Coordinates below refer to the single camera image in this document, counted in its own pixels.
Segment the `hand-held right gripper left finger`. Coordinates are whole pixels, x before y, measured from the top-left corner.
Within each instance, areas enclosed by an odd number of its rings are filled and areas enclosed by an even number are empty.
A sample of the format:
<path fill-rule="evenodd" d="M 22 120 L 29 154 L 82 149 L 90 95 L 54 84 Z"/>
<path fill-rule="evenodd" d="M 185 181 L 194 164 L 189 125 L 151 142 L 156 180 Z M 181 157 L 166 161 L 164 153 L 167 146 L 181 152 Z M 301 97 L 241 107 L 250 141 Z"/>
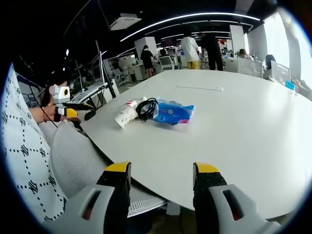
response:
<path fill-rule="evenodd" d="M 43 222 L 49 234 L 124 234 L 130 207 L 131 163 L 108 166 L 96 184 L 65 204 L 63 214 Z"/>

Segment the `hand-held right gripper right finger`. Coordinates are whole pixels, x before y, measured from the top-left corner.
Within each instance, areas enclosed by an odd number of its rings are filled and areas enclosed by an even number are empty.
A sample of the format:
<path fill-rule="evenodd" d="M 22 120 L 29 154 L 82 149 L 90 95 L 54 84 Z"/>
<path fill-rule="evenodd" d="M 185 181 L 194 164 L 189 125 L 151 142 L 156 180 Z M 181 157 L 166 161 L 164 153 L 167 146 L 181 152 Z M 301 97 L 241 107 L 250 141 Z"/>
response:
<path fill-rule="evenodd" d="M 258 213 L 257 204 L 233 184 L 227 184 L 218 168 L 193 164 L 193 207 L 198 234 L 274 234 L 280 228 Z"/>

